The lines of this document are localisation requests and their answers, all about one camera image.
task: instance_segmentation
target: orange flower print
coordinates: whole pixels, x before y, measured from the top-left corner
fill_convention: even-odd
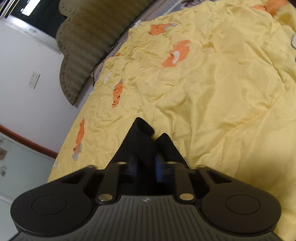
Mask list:
[[[187,46],[191,41],[189,40],[182,40],[179,41],[177,44],[174,44],[173,50],[169,52],[170,57],[168,57],[163,62],[163,67],[176,67],[177,63],[185,60],[187,55],[189,54],[190,47]]]
[[[168,30],[169,27],[175,27],[177,24],[175,23],[166,23],[166,24],[152,24],[151,31],[149,32],[150,35],[159,35]]]
[[[276,14],[276,11],[279,9],[279,7],[287,5],[288,3],[289,3],[288,0],[268,0],[266,3],[266,6],[256,5],[256,6],[253,6],[252,8],[266,11],[271,16],[274,16]]]
[[[120,100],[120,95],[122,93],[123,89],[123,80],[121,79],[117,85],[115,85],[114,90],[113,90],[113,104],[112,108],[115,108],[118,106],[119,100]]]
[[[75,161],[77,161],[79,153],[81,152],[81,141],[82,141],[83,137],[84,137],[84,118],[80,122],[79,132],[78,132],[77,138],[76,138],[76,146],[73,149],[74,154],[72,155],[72,157]]]
[[[259,10],[262,10],[262,11],[265,11],[266,12],[266,7],[264,5],[255,5],[253,6],[252,8],[254,9],[259,9]]]

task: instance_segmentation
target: bed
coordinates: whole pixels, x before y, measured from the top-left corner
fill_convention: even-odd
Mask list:
[[[103,169],[136,117],[203,164],[274,195],[276,234],[296,239],[296,10],[205,1],[140,22],[107,59],[48,181]]]

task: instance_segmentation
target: small logo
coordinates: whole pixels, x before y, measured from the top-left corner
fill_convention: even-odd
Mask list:
[[[150,202],[150,201],[151,201],[151,199],[148,198],[148,197],[146,197],[146,198],[143,199],[143,202],[145,202],[145,203],[148,203],[148,202]]]

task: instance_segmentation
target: round black disc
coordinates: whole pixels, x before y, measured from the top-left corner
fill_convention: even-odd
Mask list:
[[[20,195],[10,212],[18,229],[38,236],[57,236],[80,227],[91,209],[91,201],[75,185],[54,183]]]
[[[274,229],[281,216],[275,197],[248,185],[219,184],[201,202],[204,217],[221,230],[258,235]]]

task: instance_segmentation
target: ribbed black surface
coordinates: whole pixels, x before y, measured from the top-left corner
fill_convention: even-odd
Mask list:
[[[206,223],[196,207],[177,203],[172,196],[123,196],[113,205],[100,206],[90,221],[59,237],[17,235],[13,241],[280,241],[273,233],[238,237],[222,233]]]

